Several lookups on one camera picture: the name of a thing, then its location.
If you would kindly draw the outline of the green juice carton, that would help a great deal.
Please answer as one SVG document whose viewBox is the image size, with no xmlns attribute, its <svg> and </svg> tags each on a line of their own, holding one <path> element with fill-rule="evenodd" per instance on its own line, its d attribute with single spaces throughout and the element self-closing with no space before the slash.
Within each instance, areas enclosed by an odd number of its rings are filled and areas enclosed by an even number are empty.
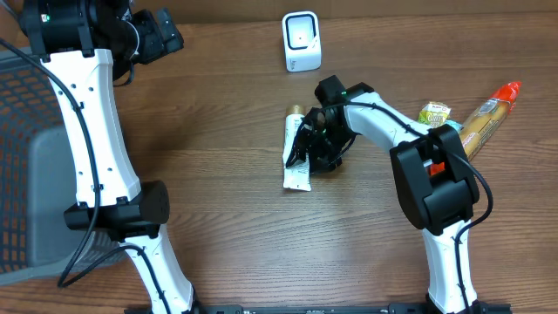
<svg viewBox="0 0 558 314">
<path fill-rule="evenodd" d="M 446 123 L 451 108 L 442 102 L 430 101 L 419 112 L 417 122 L 430 127 L 439 127 Z"/>
</svg>

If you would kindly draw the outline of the white cream tube gold cap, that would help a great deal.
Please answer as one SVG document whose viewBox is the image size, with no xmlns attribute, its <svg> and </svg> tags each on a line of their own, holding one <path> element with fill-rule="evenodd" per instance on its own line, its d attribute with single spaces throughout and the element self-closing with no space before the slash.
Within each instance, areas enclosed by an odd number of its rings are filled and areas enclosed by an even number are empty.
<svg viewBox="0 0 558 314">
<path fill-rule="evenodd" d="M 287 108 L 285 117 L 284 148 L 282 153 L 283 164 L 283 187 L 299 191 L 310 191 L 310 162 L 296 161 L 291 167 L 287 167 L 287 162 L 293 151 L 297 130 L 305 116 L 303 106 L 293 105 Z"/>
</svg>

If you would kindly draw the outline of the grey plastic shopping basket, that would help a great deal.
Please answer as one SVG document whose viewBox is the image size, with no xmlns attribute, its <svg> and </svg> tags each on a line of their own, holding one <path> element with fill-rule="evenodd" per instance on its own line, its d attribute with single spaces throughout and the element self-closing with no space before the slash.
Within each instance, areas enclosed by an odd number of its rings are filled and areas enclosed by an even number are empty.
<svg viewBox="0 0 558 314">
<path fill-rule="evenodd" d="M 70 143 L 49 79 L 1 54 L 1 283 L 59 275 L 83 232 L 65 225 L 75 201 Z"/>
</svg>

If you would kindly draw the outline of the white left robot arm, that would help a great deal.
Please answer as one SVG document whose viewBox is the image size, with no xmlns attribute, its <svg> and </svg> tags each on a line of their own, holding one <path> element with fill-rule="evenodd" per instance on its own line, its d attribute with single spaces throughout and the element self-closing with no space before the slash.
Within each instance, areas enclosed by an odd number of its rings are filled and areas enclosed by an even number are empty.
<svg viewBox="0 0 558 314">
<path fill-rule="evenodd" d="M 106 233 L 115 253 L 128 254 L 152 313 L 197 312 L 167 233 L 167 187 L 134 172 L 114 98 L 115 81 L 130 83 L 135 65 L 182 49 L 169 11 L 133 11 L 127 1 L 28 0 L 19 23 L 31 64 L 51 81 L 70 142 L 77 192 L 66 226 Z"/>
</svg>

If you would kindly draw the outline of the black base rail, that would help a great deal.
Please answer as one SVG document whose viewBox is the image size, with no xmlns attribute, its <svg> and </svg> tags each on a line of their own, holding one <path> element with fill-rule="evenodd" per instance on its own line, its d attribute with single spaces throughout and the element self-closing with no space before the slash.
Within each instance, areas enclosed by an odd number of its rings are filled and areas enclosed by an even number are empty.
<svg viewBox="0 0 558 314">
<path fill-rule="evenodd" d="M 147 308 L 126 309 L 125 314 L 152 313 Z M 240 305 L 214 305 L 194 307 L 193 312 L 207 314 L 426 314 L 438 313 L 433 305 L 393 303 L 386 306 L 342 306 L 342 307 L 252 307 Z M 487 304 L 480 302 L 473 306 L 473 313 L 479 314 L 512 314 L 510 304 Z"/>
</svg>

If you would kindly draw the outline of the white barcode scanner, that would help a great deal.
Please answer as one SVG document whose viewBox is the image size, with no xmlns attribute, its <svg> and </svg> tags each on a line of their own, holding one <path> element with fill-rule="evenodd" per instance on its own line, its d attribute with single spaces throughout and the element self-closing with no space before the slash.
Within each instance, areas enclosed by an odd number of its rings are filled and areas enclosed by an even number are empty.
<svg viewBox="0 0 558 314">
<path fill-rule="evenodd" d="M 286 14 L 282 19 L 282 37 L 288 72 L 313 71 L 321 66 L 319 22 L 314 12 Z"/>
</svg>

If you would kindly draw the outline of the teal wipes packet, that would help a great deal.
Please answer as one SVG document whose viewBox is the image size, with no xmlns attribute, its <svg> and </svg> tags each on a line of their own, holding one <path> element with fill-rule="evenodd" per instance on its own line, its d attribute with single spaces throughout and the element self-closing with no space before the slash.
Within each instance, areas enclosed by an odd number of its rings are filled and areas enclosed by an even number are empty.
<svg viewBox="0 0 558 314">
<path fill-rule="evenodd" d="M 462 125 L 457 122 L 457 121 L 453 121 L 453 120 L 447 120 L 445 122 L 446 125 L 451 126 L 453 129 L 455 129 L 457 132 L 459 132 L 462 128 Z"/>
</svg>

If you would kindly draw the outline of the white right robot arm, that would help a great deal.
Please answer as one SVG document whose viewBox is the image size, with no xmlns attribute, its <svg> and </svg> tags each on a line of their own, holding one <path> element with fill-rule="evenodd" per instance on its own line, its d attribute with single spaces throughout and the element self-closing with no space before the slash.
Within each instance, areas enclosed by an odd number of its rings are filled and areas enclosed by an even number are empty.
<svg viewBox="0 0 558 314">
<path fill-rule="evenodd" d="M 398 203 L 421 230 L 429 268 L 429 313 L 480 313 L 468 260 L 468 234 L 482 220 L 473 216 L 480 192 L 490 190 L 473 167 L 451 126 L 431 127 L 387 105 L 369 85 L 344 87 L 337 76 L 319 82 L 320 105 L 302 117 L 284 157 L 285 167 L 304 165 L 329 172 L 357 136 L 384 149 Z"/>
</svg>

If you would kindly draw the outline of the orange pasta packet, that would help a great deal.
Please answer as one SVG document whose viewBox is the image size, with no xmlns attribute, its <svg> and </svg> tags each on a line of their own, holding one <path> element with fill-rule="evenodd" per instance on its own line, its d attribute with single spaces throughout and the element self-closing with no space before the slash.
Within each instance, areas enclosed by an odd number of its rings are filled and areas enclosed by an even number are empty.
<svg viewBox="0 0 558 314">
<path fill-rule="evenodd" d="M 515 107 L 522 83 L 503 85 L 463 122 L 458 132 L 466 157 L 472 160 Z"/>
</svg>

